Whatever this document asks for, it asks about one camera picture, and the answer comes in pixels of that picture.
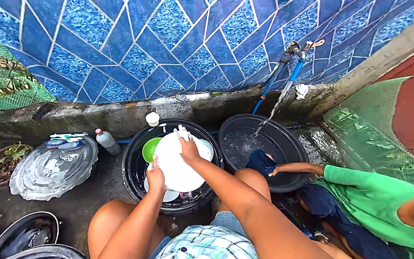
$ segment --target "white container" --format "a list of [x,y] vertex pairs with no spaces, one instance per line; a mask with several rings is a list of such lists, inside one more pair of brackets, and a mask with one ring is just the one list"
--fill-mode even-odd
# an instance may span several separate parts
[[156,127],[159,125],[159,115],[155,112],[146,115],[145,119],[151,127]]
[[115,139],[109,132],[96,129],[95,133],[97,134],[97,142],[100,143],[110,154],[117,155],[121,152],[121,147],[118,143],[116,143]]

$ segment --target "dishwashing soap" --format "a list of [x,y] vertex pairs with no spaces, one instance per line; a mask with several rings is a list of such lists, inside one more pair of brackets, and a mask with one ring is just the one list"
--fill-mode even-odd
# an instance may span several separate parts
[[117,155],[121,152],[121,147],[118,143],[116,143],[115,139],[109,132],[96,129],[95,133],[97,134],[97,142],[100,143],[110,154]]

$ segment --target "white bottle cap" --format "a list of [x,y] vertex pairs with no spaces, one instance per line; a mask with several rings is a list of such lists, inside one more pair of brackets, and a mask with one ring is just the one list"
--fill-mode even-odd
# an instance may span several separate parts
[[151,127],[156,127],[159,124],[159,115],[155,112],[146,115],[145,119]]

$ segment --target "blue tile wall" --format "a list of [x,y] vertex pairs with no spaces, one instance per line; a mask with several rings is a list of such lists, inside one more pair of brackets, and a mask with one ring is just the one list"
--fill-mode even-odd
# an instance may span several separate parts
[[414,0],[0,0],[0,41],[59,101],[97,104],[247,89],[291,40],[326,40],[298,82],[334,82],[413,22]]

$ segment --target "concrete floor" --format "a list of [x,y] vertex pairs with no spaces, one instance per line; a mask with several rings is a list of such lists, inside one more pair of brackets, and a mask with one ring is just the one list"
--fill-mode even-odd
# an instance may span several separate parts
[[[334,142],[318,127],[307,127],[294,131],[306,148],[311,161],[317,163],[338,164],[339,152]],[[83,184],[50,201],[23,200],[19,195],[11,195],[9,187],[0,189],[0,233],[22,216],[36,211],[49,211],[62,222],[58,243],[75,247],[88,256],[87,229],[94,213],[113,199],[133,203],[123,185],[121,162],[123,152],[118,156],[100,149],[95,171]],[[314,220],[297,203],[293,193],[273,194],[273,203],[287,208],[298,220],[310,229]],[[174,237],[187,226],[207,225],[212,220],[210,204],[199,211],[177,217],[160,217],[158,224],[168,236]]]

